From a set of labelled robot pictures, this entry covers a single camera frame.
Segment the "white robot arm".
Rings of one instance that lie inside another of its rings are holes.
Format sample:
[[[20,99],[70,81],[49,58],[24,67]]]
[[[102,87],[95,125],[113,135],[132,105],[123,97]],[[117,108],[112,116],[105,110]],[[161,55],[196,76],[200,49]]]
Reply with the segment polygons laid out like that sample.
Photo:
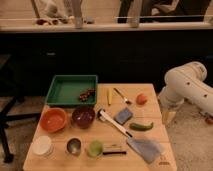
[[[168,124],[174,118],[185,99],[200,109],[207,123],[213,123],[213,87],[204,83],[206,77],[207,69],[196,61],[166,72],[165,86],[158,94],[164,124]]]

